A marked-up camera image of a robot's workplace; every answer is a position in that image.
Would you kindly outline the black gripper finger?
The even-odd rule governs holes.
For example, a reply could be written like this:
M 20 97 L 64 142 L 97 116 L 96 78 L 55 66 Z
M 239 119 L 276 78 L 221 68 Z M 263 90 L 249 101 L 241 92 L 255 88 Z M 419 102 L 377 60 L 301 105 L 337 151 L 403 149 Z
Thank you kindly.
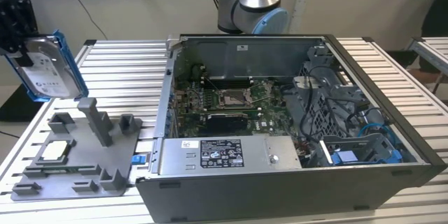
M 28 50 L 25 47 L 25 44 L 21 43 L 19 45 L 19 52 L 20 52 L 20 57 L 16 59 L 16 62 L 20 67 L 32 67 L 33 66 L 33 61 L 28 56 Z

